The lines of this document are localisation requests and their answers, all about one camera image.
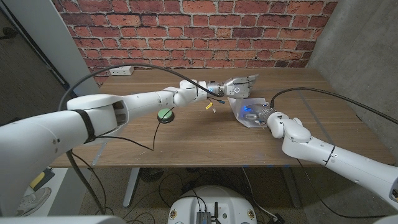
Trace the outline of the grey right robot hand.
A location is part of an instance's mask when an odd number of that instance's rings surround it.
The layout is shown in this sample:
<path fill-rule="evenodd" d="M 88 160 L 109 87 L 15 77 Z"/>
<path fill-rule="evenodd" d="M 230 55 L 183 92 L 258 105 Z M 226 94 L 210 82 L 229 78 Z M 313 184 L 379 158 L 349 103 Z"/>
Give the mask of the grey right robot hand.
<path fill-rule="evenodd" d="M 253 104 L 244 106 L 243 117 L 249 121 L 257 123 L 266 123 L 269 116 L 275 113 L 275 109 L 271 108 L 268 104 Z"/>

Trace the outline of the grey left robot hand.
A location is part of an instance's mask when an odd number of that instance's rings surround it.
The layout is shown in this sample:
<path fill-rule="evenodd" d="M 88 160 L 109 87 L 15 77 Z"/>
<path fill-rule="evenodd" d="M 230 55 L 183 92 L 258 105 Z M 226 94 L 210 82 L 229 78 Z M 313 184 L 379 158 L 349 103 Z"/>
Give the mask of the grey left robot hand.
<path fill-rule="evenodd" d="M 258 74 L 249 75 L 246 77 L 230 78 L 223 84 L 224 95 L 229 98 L 243 99 L 248 98 L 253 85 L 257 80 Z"/>

